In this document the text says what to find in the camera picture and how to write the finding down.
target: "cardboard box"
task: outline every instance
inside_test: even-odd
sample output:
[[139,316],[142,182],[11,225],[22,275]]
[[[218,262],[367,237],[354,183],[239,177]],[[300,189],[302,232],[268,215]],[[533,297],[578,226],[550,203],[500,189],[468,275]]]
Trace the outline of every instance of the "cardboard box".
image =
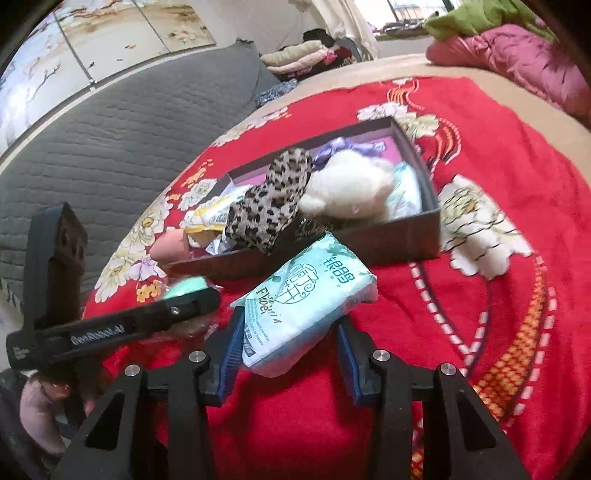
[[[367,266],[385,265],[435,258],[439,255],[439,204],[424,161],[418,156],[400,126],[390,117],[350,125],[282,148],[242,165],[219,179],[203,202],[233,186],[260,183],[268,166],[288,148],[304,148],[314,154],[322,145],[337,137],[355,142],[392,139],[402,160],[416,172],[421,189],[423,211],[406,218],[375,223],[363,228],[344,228],[332,232]],[[319,237],[301,238],[277,245],[269,256],[253,249],[205,255],[189,261],[161,265],[168,275],[203,275],[211,280],[234,280],[268,275]]]

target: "window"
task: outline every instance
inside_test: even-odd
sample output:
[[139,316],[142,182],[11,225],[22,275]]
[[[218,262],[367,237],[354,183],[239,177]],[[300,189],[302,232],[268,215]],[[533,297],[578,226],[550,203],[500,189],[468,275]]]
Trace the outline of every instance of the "window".
[[355,4],[376,33],[388,23],[421,20],[435,12],[447,13],[443,0],[355,0]]

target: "quilted mattress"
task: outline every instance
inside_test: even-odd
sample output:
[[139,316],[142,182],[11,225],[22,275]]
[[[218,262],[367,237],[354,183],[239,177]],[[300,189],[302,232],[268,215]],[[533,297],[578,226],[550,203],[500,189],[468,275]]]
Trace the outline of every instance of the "quilted mattress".
[[0,175],[0,277],[22,299],[30,219],[69,202],[89,243],[85,299],[150,203],[278,83],[252,43],[153,66],[89,97],[39,133]]

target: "white plush toy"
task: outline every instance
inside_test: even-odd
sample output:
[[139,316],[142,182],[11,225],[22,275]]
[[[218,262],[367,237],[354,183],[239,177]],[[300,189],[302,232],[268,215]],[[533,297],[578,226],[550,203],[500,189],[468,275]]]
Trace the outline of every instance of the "white plush toy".
[[384,211],[394,186],[389,161],[341,150],[310,176],[298,207],[305,215],[370,218]]

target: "red blanket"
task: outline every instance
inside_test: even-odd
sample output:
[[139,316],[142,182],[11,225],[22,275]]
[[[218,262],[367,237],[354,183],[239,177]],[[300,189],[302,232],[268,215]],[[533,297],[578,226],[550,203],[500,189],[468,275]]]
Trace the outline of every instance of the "red blanket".
[[[434,368],[461,367],[534,480],[550,480],[591,420],[591,196],[544,138],[467,79],[416,78],[321,93],[219,138],[138,221],[101,275],[85,317],[151,301],[163,272],[147,254],[194,209],[210,179],[269,151],[393,115],[428,164],[441,204],[443,253],[373,268],[379,300],[352,317],[379,348]],[[260,279],[224,283],[223,305]],[[229,312],[223,313],[227,319]],[[117,374],[174,362],[176,342],[131,345]],[[413,474],[421,475],[420,412]],[[346,394],[332,334],[290,372],[246,371],[209,408],[220,478],[363,478],[372,413]],[[158,437],[166,441],[162,411]]]

